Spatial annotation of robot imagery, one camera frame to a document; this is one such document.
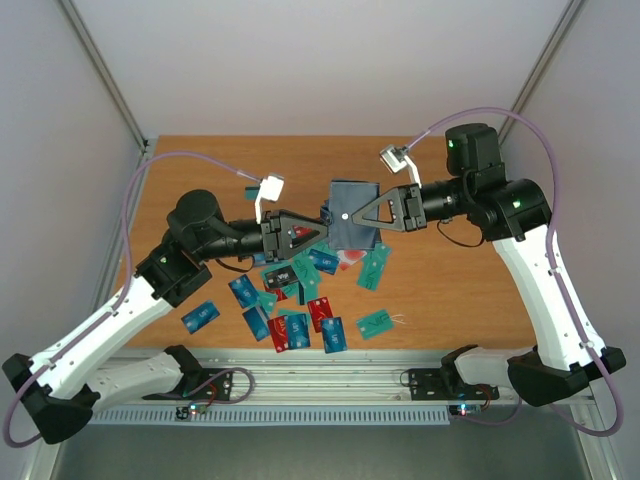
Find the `dark blue card holder wallet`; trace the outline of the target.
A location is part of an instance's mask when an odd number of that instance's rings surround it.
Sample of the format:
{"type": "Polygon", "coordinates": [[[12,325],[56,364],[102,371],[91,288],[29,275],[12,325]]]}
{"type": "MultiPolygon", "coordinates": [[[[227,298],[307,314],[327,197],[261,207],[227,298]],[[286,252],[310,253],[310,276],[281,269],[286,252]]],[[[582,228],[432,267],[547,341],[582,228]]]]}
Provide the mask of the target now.
{"type": "Polygon", "coordinates": [[[379,184],[360,180],[332,180],[321,218],[328,224],[328,244],[332,250],[373,250],[379,230],[356,224],[353,215],[379,196],[379,184]]]}

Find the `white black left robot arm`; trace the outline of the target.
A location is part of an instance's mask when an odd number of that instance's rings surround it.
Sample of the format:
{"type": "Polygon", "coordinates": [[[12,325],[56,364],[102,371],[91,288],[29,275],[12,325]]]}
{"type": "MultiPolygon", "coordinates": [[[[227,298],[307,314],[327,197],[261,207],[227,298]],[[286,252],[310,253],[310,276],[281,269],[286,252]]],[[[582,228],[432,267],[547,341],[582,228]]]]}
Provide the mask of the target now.
{"type": "Polygon", "coordinates": [[[325,221],[288,210],[259,220],[225,221],[207,190],[184,194],[167,216],[161,243],[136,267],[102,307],[51,347],[33,355],[14,354],[2,370],[16,392],[12,408],[23,406],[36,437],[61,443],[84,428],[93,415],[149,395],[195,395],[201,366],[183,346],[128,366],[100,367],[131,338],[178,307],[212,277],[207,263],[262,253],[288,260],[328,234],[325,221]]]}

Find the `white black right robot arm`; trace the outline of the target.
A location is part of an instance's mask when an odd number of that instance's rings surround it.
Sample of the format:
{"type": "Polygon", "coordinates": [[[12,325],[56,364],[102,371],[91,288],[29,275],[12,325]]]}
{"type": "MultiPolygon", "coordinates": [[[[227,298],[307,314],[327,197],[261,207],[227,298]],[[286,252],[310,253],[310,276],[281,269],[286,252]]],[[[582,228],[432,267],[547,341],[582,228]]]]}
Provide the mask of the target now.
{"type": "Polygon", "coordinates": [[[622,350],[605,344],[563,275],[543,191],[532,180],[507,179],[496,130],[484,123],[463,124],[448,129],[445,139],[449,180],[393,188],[350,216],[358,226],[411,232],[463,215],[511,274],[531,320],[535,346],[461,347],[441,360],[444,390],[459,397],[475,385],[505,387],[540,407],[623,368],[622,350]]]}

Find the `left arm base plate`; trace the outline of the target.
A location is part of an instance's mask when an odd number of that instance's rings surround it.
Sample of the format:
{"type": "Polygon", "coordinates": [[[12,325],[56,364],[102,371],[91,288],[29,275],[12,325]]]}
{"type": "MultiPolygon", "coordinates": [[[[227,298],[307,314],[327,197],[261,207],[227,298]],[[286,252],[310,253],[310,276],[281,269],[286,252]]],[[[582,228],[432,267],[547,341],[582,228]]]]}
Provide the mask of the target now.
{"type": "Polygon", "coordinates": [[[147,401],[188,400],[208,401],[230,399],[234,373],[230,369],[203,368],[197,374],[186,375],[168,393],[150,394],[143,397],[147,401]]]}

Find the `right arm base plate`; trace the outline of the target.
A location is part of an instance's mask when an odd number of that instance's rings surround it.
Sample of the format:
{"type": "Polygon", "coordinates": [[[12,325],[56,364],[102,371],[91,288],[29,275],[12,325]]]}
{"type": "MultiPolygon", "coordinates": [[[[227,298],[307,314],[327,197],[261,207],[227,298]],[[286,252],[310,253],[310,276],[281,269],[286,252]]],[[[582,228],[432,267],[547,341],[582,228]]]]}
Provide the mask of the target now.
{"type": "Polygon", "coordinates": [[[497,387],[469,385],[459,380],[449,385],[437,368],[408,369],[401,374],[401,383],[409,389],[413,401],[493,401],[500,398],[497,387]]]}

